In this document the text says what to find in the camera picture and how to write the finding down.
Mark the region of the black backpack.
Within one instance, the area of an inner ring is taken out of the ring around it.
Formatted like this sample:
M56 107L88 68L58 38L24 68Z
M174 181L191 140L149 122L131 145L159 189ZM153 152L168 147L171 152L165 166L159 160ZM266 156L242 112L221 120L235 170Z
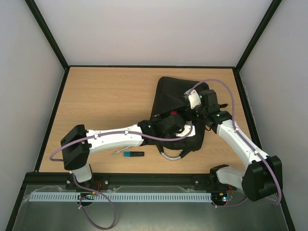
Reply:
M184 121L192 121L195 130L194 135L183 140L157 145L161 155L168 160L180 160L189 152L200 150L205 131L217 127L215 113L231 119L227 111L221 111L228 105L218 104L215 91L206 83L196 84L196 81L172 77L162 77L158 81L151 116L167 118L178 115Z

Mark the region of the silver green tip pen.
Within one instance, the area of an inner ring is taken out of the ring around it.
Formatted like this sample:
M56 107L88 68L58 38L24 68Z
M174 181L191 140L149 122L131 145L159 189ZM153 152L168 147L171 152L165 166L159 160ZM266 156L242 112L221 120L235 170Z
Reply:
M125 147L125 148L122 148L122 149L120 149L120 150L117 150L117 151L111 153L110 156L114 156L114 155L116 155L116 154L118 154L118 153L121 153L121 152L123 152L123 151L129 149L130 147L131 147L131 146L127 146L127 147Z

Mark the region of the blue cap highlighter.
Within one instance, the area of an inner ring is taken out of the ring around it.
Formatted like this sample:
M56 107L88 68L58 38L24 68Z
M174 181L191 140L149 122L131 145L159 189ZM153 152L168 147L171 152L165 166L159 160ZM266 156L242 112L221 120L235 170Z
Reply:
M143 157L145 156L145 152L123 152L124 157Z

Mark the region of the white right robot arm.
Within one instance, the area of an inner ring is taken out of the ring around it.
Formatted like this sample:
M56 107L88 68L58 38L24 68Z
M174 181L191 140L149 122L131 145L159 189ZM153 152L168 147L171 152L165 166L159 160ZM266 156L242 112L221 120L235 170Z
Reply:
M225 184L234 186L251 201L277 194L274 203L278 204L282 199L282 163L279 158L261 150L239 128L232 115L220 109L214 90L197 92L190 89L184 97L206 126L234 150L245 167L244 171L230 166L218 167L210 176L210 184L217 189Z

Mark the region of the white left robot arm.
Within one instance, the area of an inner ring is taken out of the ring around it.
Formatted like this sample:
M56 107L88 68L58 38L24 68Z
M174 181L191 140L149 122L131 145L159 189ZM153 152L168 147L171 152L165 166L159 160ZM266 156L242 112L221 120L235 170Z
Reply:
M87 130L83 124L76 125L60 141L64 169L71 171L78 182L86 182L92 178L88 164L90 154L117 147L180 141L191 132L191 122L186 123L180 115L143 120L132 126L110 130Z

